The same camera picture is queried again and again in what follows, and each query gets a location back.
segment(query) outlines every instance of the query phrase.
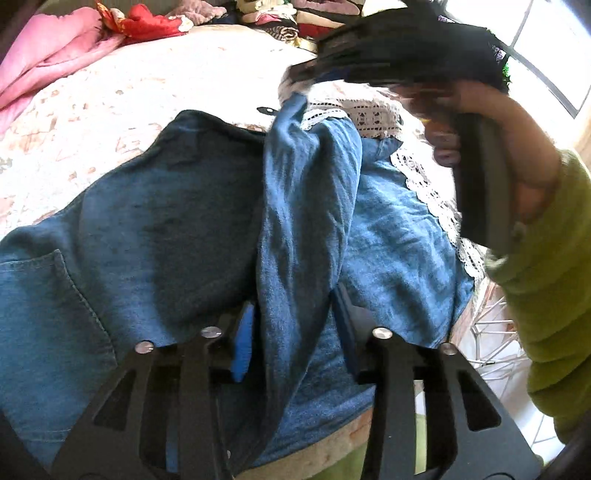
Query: white lace trim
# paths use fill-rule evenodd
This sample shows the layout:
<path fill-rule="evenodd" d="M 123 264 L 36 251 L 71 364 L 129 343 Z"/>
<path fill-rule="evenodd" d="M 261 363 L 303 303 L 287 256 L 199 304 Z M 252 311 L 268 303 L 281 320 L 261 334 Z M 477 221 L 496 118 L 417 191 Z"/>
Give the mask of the white lace trim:
<path fill-rule="evenodd" d="M 283 89 L 280 88 L 280 93 L 283 93 L 282 99 L 288 94 L 285 87 L 286 85 Z M 410 114 L 392 97 L 392 93 L 369 85 L 346 83 L 341 80 L 318 83 L 312 87 L 299 87 L 301 90 L 298 91 L 306 93 L 308 98 L 308 107 L 301 123 L 302 129 L 310 129 L 329 117 L 348 117 L 362 137 L 395 137 L 403 142 L 402 147 L 392 155 L 392 164 L 406 176 L 407 187 L 417 194 L 418 199 L 427 205 L 429 212 L 437 218 L 450 242 L 456 247 L 457 256 L 463 263 L 466 273 L 478 284 L 485 277 L 484 252 L 474 243 L 460 237 L 461 215 L 457 211 L 455 200 L 446 200 L 440 195 L 421 163 L 423 160 L 432 159 L 423 159 L 421 156 L 421 160 L 417 161 L 408 147 L 405 147 L 412 146 L 418 141 L 415 131 L 417 126 L 407 121 Z"/>
<path fill-rule="evenodd" d="M 304 113 L 304 118 L 301 121 L 301 129 L 309 130 L 314 125 L 319 124 L 320 122 L 330 117 L 349 118 L 349 115 L 347 115 L 347 112 L 340 108 L 331 108 L 328 110 L 321 110 L 319 108 L 315 108 L 312 110 L 306 110 Z"/>
<path fill-rule="evenodd" d="M 417 194 L 421 202 L 427 205 L 429 212 L 437 218 L 441 228 L 456 247 L 457 256 L 464 264 L 466 273 L 478 284 L 485 277 L 484 254 L 466 238 L 460 237 L 461 214 L 457 211 L 455 201 L 445 201 L 433 187 L 419 161 L 402 146 L 391 157 L 392 165 L 399 169 L 407 178 L 407 187 Z"/>
<path fill-rule="evenodd" d="M 310 88 L 307 97 L 308 111 L 344 110 L 362 137 L 402 139 L 401 104 L 369 85 L 341 80 L 318 83 Z"/>

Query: green sweater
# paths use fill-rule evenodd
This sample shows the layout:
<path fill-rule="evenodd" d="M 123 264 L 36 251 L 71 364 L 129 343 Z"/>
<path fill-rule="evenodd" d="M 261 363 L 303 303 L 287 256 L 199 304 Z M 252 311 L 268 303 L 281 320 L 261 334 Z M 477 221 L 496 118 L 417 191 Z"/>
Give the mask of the green sweater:
<path fill-rule="evenodd" d="M 531 399 L 566 443 L 591 408 L 591 177 L 576 154 L 562 159 L 552 204 L 514 253 L 490 255 L 486 267 L 533 362 Z"/>

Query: denim shirt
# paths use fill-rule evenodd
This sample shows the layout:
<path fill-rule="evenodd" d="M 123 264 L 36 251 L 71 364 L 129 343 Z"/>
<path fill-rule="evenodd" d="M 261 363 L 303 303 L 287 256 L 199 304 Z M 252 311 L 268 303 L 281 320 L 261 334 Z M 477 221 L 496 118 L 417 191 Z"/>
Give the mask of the denim shirt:
<path fill-rule="evenodd" d="M 137 342 L 188 340 L 248 298 L 262 358 L 220 399 L 236 473 L 371 405 L 345 370 L 337 281 L 406 340 L 445 335 L 473 281 L 389 162 L 400 142 L 341 118 L 303 131 L 305 107 L 294 95 L 267 135 L 181 112 L 145 153 L 0 241 L 0 408 L 44 466 Z"/>

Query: folded clothes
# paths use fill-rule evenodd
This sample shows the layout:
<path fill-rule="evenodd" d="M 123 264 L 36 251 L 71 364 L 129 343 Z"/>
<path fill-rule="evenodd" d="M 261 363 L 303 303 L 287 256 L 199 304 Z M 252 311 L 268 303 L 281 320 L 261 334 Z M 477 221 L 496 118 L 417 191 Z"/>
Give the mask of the folded clothes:
<path fill-rule="evenodd" d="M 294 20 L 294 15 L 297 10 L 293 8 L 292 4 L 277 5 L 276 7 L 270 7 L 262 9 L 256 12 L 245 14 L 242 16 L 242 23 L 255 23 L 264 14 L 276 15 L 279 18 L 286 18 L 288 20 Z"/>
<path fill-rule="evenodd" d="M 361 10 L 359 10 L 357 5 L 348 0 L 320 0 L 319 2 L 312 2 L 310 0 L 293 0 L 293 4 L 296 8 L 310 8 L 319 12 L 330 12 L 341 15 L 361 14 Z"/>
<path fill-rule="evenodd" d="M 193 28 L 193 22 L 184 15 L 176 17 L 153 15 L 144 4 L 132 6 L 127 17 L 118 8 L 108 9 L 100 2 L 96 3 L 96 7 L 105 25 L 128 37 L 128 43 L 185 35 Z"/>
<path fill-rule="evenodd" d="M 344 24 L 339 22 L 333 22 L 328 18 L 321 17 L 319 15 L 311 14 L 305 10 L 298 10 L 295 15 L 295 21 L 298 24 L 306 23 L 308 25 L 318 25 L 319 27 L 339 28 Z"/>
<path fill-rule="evenodd" d="M 338 23 L 345 24 L 345 25 L 351 25 L 352 23 L 355 23 L 361 17 L 360 15 L 343 15 L 343 14 L 335 14 L 332 12 L 321 12 L 320 10 L 314 10 L 312 8 L 298 8 L 297 11 L 298 11 L 298 13 L 299 12 L 310 13 L 310 14 L 316 15 L 317 17 L 323 17 L 328 20 L 332 20 L 333 22 L 338 22 Z"/>
<path fill-rule="evenodd" d="M 326 35 L 327 33 L 332 32 L 334 28 L 319 27 L 318 25 L 301 23 L 298 24 L 298 30 L 300 32 L 300 37 L 320 38 Z"/>
<path fill-rule="evenodd" d="M 286 26 L 295 27 L 297 25 L 295 20 L 293 20 L 293 18 L 292 19 L 281 18 L 279 15 L 274 15 L 274 14 L 262 14 L 258 18 L 258 20 L 255 22 L 255 25 L 264 25 L 269 22 L 280 22 L 282 20 L 286 20 L 290 23 L 290 25 L 286 25 Z"/>
<path fill-rule="evenodd" d="M 214 18 L 220 18 L 226 13 L 224 7 L 213 7 L 203 0 L 181 0 L 180 5 L 166 16 L 184 15 L 194 25 L 202 25 Z"/>
<path fill-rule="evenodd" d="M 291 5 L 288 0 L 255 0 L 254 2 L 247 2 L 246 0 L 236 0 L 238 10 L 243 14 L 251 14 L 259 10 L 268 10 L 279 5 Z"/>
<path fill-rule="evenodd" d="M 297 28 L 285 25 L 283 22 L 269 22 L 256 27 L 257 30 L 267 32 L 276 40 L 290 42 L 297 38 Z"/>
<path fill-rule="evenodd" d="M 0 134 L 40 89 L 108 55 L 124 39 L 105 35 L 93 8 L 63 17 L 33 15 L 0 64 Z"/>

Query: window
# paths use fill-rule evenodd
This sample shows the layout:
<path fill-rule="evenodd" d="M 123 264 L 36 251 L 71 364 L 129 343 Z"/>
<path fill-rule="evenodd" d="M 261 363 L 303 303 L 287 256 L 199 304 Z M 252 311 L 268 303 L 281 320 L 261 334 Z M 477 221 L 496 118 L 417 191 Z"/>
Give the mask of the window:
<path fill-rule="evenodd" d="M 591 89 L 591 35 L 561 0 L 439 0 L 449 18 L 504 43 L 509 94 L 555 140 L 565 138 Z"/>

